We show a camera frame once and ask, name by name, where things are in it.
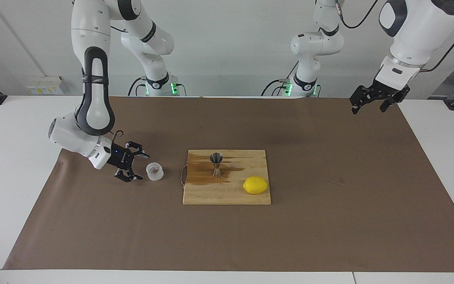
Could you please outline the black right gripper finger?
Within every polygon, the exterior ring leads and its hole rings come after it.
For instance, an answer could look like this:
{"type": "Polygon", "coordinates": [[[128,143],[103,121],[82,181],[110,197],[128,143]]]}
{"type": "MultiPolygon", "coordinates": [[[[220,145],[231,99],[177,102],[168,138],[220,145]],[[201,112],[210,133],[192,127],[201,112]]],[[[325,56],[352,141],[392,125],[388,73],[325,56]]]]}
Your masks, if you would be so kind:
{"type": "Polygon", "coordinates": [[[135,156],[141,156],[146,159],[150,158],[150,156],[144,151],[143,146],[133,141],[126,142],[126,150],[128,152],[127,160],[133,160],[135,156]]]}
{"type": "Polygon", "coordinates": [[[131,182],[133,180],[144,180],[142,176],[136,175],[131,169],[117,169],[114,176],[124,182],[131,182]]]}

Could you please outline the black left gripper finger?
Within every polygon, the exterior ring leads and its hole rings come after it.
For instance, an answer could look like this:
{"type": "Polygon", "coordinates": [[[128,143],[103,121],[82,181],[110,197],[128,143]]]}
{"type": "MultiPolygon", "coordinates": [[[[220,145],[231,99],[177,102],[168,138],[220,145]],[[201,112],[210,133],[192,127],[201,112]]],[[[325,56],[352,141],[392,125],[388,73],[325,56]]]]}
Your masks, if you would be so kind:
{"type": "Polygon", "coordinates": [[[365,86],[358,86],[355,92],[349,98],[352,105],[351,111],[353,115],[356,115],[360,108],[366,104],[373,102],[377,98],[377,89],[366,88],[365,86]]]}
{"type": "Polygon", "coordinates": [[[410,88],[403,88],[402,90],[393,94],[387,93],[382,95],[381,98],[383,100],[383,103],[380,105],[380,111],[384,113],[390,106],[401,103],[409,92],[410,88]]]}

